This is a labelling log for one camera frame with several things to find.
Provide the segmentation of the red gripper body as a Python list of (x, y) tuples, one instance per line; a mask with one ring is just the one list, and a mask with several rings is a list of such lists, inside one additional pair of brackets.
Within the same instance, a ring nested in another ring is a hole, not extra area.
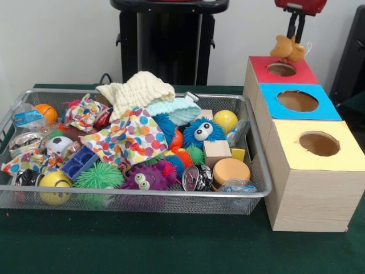
[(275, 0), (274, 3), (290, 13), (316, 16), (322, 12), (327, 0)]

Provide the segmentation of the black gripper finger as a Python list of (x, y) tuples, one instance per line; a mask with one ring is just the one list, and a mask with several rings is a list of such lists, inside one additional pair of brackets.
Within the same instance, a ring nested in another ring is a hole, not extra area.
[(301, 38), (302, 38), (302, 33), (303, 33), (303, 29), (305, 26), (305, 14), (300, 14), (299, 15), (299, 21), (298, 21), (298, 28), (297, 28), (297, 32), (295, 35), (295, 43), (300, 44), (301, 42)]
[(289, 39), (292, 39), (293, 36), (295, 35), (295, 30), (296, 30), (295, 22), (297, 20), (297, 17), (298, 17), (298, 14), (296, 11), (291, 14), (291, 17), (289, 20), (289, 26), (288, 26), (288, 30), (287, 30), (287, 37)]

